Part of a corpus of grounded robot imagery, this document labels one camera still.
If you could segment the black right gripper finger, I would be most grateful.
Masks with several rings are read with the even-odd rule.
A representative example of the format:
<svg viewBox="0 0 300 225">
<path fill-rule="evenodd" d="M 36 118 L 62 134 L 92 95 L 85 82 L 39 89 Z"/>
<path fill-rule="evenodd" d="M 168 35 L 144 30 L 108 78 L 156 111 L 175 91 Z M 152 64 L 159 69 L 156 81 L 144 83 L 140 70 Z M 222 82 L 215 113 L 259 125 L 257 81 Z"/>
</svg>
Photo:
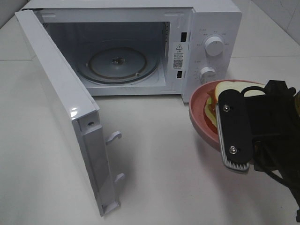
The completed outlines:
<svg viewBox="0 0 300 225">
<path fill-rule="evenodd" d="M 243 95 L 236 90 L 221 92 L 216 104 L 216 116 L 224 166 L 236 173 L 248 173 L 254 149 Z"/>
</svg>

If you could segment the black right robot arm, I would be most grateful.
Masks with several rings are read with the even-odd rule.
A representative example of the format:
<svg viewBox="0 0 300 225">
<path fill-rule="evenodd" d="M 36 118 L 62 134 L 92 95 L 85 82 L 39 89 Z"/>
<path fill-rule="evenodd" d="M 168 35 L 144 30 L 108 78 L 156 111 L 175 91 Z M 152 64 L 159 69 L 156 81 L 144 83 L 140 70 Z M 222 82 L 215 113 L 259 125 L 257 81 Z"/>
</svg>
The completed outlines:
<svg viewBox="0 0 300 225">
<path fill-rule="evenodd" d="M 254 169 L 289 188 L 300 202 L 300 94 L 284 81 L 241 91 L 251 125 Z"/>
</svg>

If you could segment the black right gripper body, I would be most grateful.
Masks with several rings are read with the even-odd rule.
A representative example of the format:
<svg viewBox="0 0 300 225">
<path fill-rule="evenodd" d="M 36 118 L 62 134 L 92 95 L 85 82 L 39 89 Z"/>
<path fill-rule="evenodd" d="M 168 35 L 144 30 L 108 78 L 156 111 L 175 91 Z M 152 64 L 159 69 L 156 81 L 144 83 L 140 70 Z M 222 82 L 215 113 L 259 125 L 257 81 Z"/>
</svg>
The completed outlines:
<svg viewBox="0 0 300 225">
<path fill-rule="evenodd" d="M 246 111 L 251 127 L 254 154 L 252 160 L 262 169 L 284 173 L 298 172 L 298 113 L 295 88 L 284 81 L 270 80 L 260 90 L 263 95 L 247 97 Z"/>
</svg>

